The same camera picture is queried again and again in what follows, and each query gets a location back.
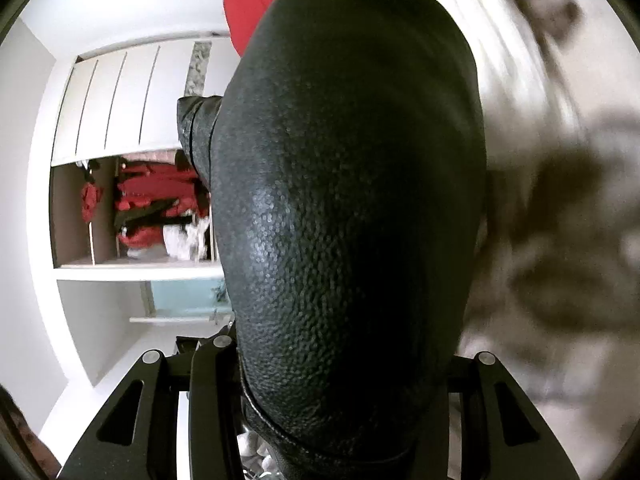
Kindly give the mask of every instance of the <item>open closet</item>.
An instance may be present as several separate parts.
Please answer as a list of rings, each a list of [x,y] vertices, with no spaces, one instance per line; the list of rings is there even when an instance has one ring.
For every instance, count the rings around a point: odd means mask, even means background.
[[[228,37],[210,36],[79,58],[70,72],[50,159],[50,250],[93,384],[124,370],[139,342],[168,348],[232,313],[210,195],[181,150],[176,105],[223,95],[238,62]]]

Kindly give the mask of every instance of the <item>white shelf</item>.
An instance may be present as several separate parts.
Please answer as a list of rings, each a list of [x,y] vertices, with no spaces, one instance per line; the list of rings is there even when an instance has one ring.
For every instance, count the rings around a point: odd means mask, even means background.
[[[153,261],[118,258],[97,265],[92,265],[86,258],[63,265],[53,272],[57,280],[79,282],[155,282],[224,276],[220,262],[181,262],[169,257]]]
[[[220,322],[221,319],[228,323],[229,316],[232,313],[231,305],[225,304],[216,308],[185,308],[181,312],[173,312],[171,310],[156,310],[148,316],[132,316],[129,322],[132,323],[149,323],[149,324],[184,324],[184,323],[212,323]]]

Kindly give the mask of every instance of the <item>hanging clothes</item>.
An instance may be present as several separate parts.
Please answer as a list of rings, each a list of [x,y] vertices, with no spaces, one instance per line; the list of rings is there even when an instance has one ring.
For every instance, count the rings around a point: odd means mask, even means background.
[[[197,219],[186,226],[168,225],[162,228],[164,246],[169,256],[177,260],[199,262],[207,255],[205,233],[211,225],[209,217]]]
[[[209,197],[184,154],[180,164],[124,162],[114,206],[118,238],[130,248],[148,248],[162,243],[162,228],[188,228],[196,218],[209,213]]]
[[[102,199],[104,190],[91,182],[85,182],[80,195],[82,197],[82,220],[89,223],[94,218],[95,208]]]

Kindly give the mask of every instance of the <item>textured leather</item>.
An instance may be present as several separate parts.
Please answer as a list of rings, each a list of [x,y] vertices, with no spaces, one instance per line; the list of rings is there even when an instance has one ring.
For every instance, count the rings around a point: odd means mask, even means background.
[[[250,422],[290,480],[404,463],[460,336],[482,204],[460,30],[434,0],[275,0],[189,129]]]
[[[222,97],[188,96],[178,99],[178,138],[191,165],[210,190],[211,141]]]

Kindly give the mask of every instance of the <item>cabinet door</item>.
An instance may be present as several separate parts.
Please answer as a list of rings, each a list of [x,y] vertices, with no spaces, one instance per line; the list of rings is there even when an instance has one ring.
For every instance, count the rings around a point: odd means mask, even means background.
[[[56,138],[53,143],[52,166],[78,160],[78,135],[84,103],[96,69],[97,59],[77,63],[71,72],[60,108]]]
[[[113,96],[104,155],[139,151],[146,95],[159,52],[158,44],[127,49]]]
[[[98,158],[104,153],[107,127],[124,59],[125,53],[118,51],[100,56],[96,61],[80,123],[76,150],[78,159]]]
[[[231,44],[231,38],[213,38],[203,95],[224,95],[238,63],[240,56]]]
[[[142,117],[140,150],[179,148],[176,103],[184,95],[193,40],[160,45]]]

